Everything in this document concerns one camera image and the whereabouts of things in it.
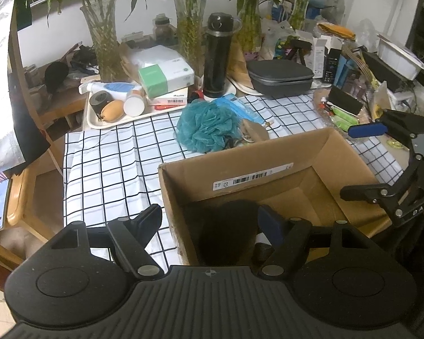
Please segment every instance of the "black tape roll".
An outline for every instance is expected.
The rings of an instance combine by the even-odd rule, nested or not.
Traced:
[[[101,90],[91,96],[89,99],[89,104],[93,108],[94,113],[98,118],[101,118],[102,109],[113,100],[112,95],[105,91]]]

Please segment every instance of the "barcode label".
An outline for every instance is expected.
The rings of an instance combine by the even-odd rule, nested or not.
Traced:
[[[278,173],[278,172],[281,172],[281,171],[284,171],[284,170],[288,170],[289,168],[292,168],[293,165],[294,165],[294,163],[283,164],[282,166],[270,168],[268,170],[266,169],[265,171],[250,173],[250,174],[246,174],[244,176],[234,177],[233,179],[217,181],[217,182],[213,183],[213,190],[217,191],[217,190],[221,190],[221,189],[224,189],[224,188],[228,188],[230,186],[240,185],[241,183],[254,181],[254,180],[260,179],[262,177],[267,177],[267,176],[270,176],[272,174],[275,174],[275,173]]]

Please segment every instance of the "screw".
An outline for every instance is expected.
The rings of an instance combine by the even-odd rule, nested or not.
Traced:
[[[138,268],[138,274],[144,277],[153,277],[159,273],[160,269],[155,265],[143,265]]]
[[[277,277],[284,273],[284,269],[278,265],[266,265],[262,268],[262,273],[268,275],[269,277]]]

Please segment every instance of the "tissue box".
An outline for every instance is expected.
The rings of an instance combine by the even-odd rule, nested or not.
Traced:
[[[160,97],[166,93],[193,85],[195,74],[183,58],[175,58],[160,64],[138,70],[140,84],[148,98]]]

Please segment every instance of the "white tablecloth with black grid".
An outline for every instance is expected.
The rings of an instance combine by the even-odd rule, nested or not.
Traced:
[[[290,98],[240,98],[269,124],[270,138],[325,126],[314,110],[312,92]],[[174,129],[181,111],[169,112],[105,130],[66,135],[64,155],[64,223],[84,221],[103,226],[121,216],[136,216],[163,200],[157,167],[164,162],[199,156],[180,146]],[[392,184],[402,173],[394,157],[376,139],[351,144],[380,182]],[[162,226],[146,251],[165,271],[180,264],[163,210]],[[107,249],[92,249],[110,258]]]

